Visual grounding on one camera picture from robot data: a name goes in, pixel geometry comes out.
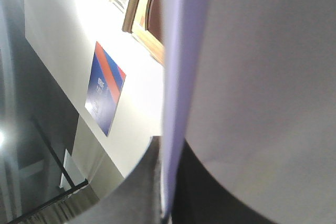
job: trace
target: wooden frame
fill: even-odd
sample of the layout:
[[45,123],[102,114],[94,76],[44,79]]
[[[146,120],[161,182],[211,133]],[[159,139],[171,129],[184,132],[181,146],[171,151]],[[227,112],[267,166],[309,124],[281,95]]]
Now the wooden frame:
[[138,40],[156,59],[163,64],[164,47],[162,43],[149,31],[152,2],[154,0],[129,0],[122,30]]

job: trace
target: gray fabric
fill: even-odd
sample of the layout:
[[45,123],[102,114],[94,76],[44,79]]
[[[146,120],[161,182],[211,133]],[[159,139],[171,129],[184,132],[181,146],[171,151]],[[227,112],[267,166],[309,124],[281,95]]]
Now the gray fabric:
[[279,223],[336,219],[335,14],[336,0],[209,3],[186,138]]

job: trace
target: black fabric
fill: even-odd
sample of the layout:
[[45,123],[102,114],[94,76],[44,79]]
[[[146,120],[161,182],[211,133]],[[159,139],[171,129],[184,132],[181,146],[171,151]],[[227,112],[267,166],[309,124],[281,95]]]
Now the black fabric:
[[231,195],[185,143],[177,173],[173,224],[274,223]]
[[133,172],[107,198],[70,224],[159,224],[159,139],[154,138]]

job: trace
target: white wall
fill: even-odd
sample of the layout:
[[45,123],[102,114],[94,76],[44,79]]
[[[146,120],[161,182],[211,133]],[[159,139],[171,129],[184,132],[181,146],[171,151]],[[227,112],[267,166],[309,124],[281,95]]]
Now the white wall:
[[81,116],[78,119],[72,159],[100,199],[123,181],[121,173]]
[[[150,136],[161,135],[163,67],[121,31],[122,21],[101,0],[25,0],[27,40],[126,176]],[[108,137],[84,107],[96,40],[127,75]]]

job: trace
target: orange stripe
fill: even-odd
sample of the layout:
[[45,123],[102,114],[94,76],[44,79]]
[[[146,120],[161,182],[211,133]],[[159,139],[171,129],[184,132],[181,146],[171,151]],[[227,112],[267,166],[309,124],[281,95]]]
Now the orange stripe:
[[110,89],[112,98],[113,98],[114,102],[117,103],[117,101],[119,99],[120,92],[118,90],[118,86],[117,86],[117,84],[114,80],[114,77],[112,75],[109,63],[108,63],[108,61],[106,59],[106,56],[105,56],[105,53],[104,53],[104,50],[98,42],[96,42],[95,52],[96,52],[97,59],[99,61],[101,70],[104,74],[105,80],[107,82],[107,85]]
[[121,68],[119,68],[118,65],[117,65],[117,67],[118,67],[118,70],[119,70],[119,74],[120,74],[122,80],[124,81],[124,80],[125,80],[125,77],[126,77],[126,74],[124,73],[124,71],[121,70]]

